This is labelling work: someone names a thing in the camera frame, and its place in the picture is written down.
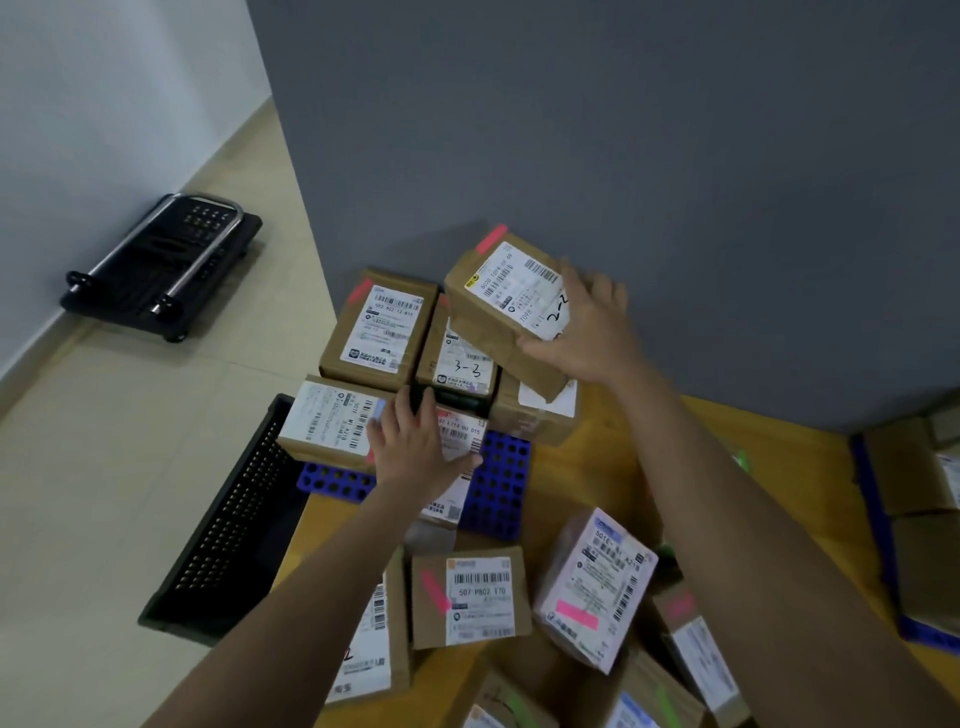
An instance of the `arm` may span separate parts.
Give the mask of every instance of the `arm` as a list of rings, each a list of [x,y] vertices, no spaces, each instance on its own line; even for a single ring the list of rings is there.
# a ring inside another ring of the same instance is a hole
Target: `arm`
[[[943,687],[643,358],[623,285],[598,276],[588,292],[571,266],[562,272],[563,336],[520,346],[620,402],[684,576],[757,722],[960,725]]]
[[[367,431],[377,486],[356,515],[244,617],[145,726],[313,725],[407,527],[480,460],[444,462],[429,389],[416,416],[410,388],[401,389]]]

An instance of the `pink marker stripe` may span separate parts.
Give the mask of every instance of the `pink marker stripe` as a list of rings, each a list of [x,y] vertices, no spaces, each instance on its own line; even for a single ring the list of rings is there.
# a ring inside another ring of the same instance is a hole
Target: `pink marker stripe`
[[[356,288],[354,288],[350,295],[347,296],[347,303],[357,303],[360,299],[370,293],[370,289],[373,288],[373,281],[371,279],[363,279]]]
[[[496,227],[492,230],[492,232],[491,232],[489,235],[487,235],[487,237],[485,237],[483,240],[481,240],[481,241],[477,244],[477,253],[480,253],[480,254],[485,253],[487,250],[490,249],[490,246],[491,246],[493,243],[499,242],[499,241],[500,241],[500,238],[503,237],[503,236],[506,235],[506,234],[507,234],[507,226],[506,226],[506,225],[498,225],[498,226],[496,226]]]
[[[557,599],[557,614],[573,619],[578,624],[583,624],[587,629],[596,632],[600,628],[600,619],[592,615],[586,609],[575,607],[569,602]]]
[[[666,606],[667,614],[676,621],[687,620],[697,612],[697,602],[693,599],[693,594],[687,592],[678,596]]]
[[[450,603],[450,600],[446,598],[444,590],[440,588],[440,584],[438,584],[437,580],[433,578],[432,573],[429,571],[421,571],[420,583],[433,600],[434,606],[437,607],[438,612],[440,612],[442,615],[445,615],[450,611],[450,608],[453,605]]]

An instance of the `wooden table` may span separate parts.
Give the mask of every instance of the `wooden table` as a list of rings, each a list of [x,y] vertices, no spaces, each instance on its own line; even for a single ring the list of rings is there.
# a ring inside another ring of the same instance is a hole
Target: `wooden table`
[[[528,575],[538,573],[567,516],[583,504],[603,508],[642,539],[648,497],[627,422],[602,388],[585,387],[583,402],[583,424],[561,448],[534,448],[520,538]],[[879,559],[852,481],[846,438],[704,400],[686,398],[686,403],[715,434],[746,450],[757,481],[806,528],[892,629],[893,611],[879,581]],[[277,582],[356,507],[311,496]],[[333,708],[317,725],[438,725],[485,648],[480,643],[416,652],[410,691]],[[540,635],[491,643],[490,649],[521,687],[548,708],[582,669]],[[910,645],[910,650],[960,699],[960,661],[927,647]]]

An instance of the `blue crate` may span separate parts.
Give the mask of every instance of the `blue crate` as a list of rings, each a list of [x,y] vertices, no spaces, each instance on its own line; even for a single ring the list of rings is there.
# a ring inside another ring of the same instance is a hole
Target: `blue crate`
[[[880,579],[890,593],[897,611],[900,611],[900,581],[897,575],[897,553],[894,551],[894,532],[890,519],[883,512],[880,501],[880,492],[876,486],[876,475],[870,464],[870,454],[863,435],[853,435],[850,438],[850,451],[855,466],[856,484],[867,505],[867,519],[870,530],[874,535],[876,550],[880,554]],[[960,639],[941,632],[939,629],[915,621],[902,614],[897,615],[897,630],[900,636],[908,642],[925,644],[936,647],[954,655],[960,656]]]
[[[488,430],[480,446],[483,465],[473,471],[464,513],[457,526],[501,541],[516,541],[520,535],[523,497],[530,473],[530,443],[502,432]],[[306,493],[362,502],[376,486],[376,477],[306,463],[297,487]]]

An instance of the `person's left hand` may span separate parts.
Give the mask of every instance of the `person's left hand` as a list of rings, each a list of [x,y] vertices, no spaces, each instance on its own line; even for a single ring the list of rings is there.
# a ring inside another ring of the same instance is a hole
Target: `person's left hand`
[[[377,490],[389,488],[403,502],[418,508],[441,496],[457,475],[483,462],[468,453],[446,462],[437,424],[437,403],[433,390],[423,393],[420,411],[410,409],[410,387],[404,386],[387,403],[379,422],[367,424],[367,438],[376,464]]]

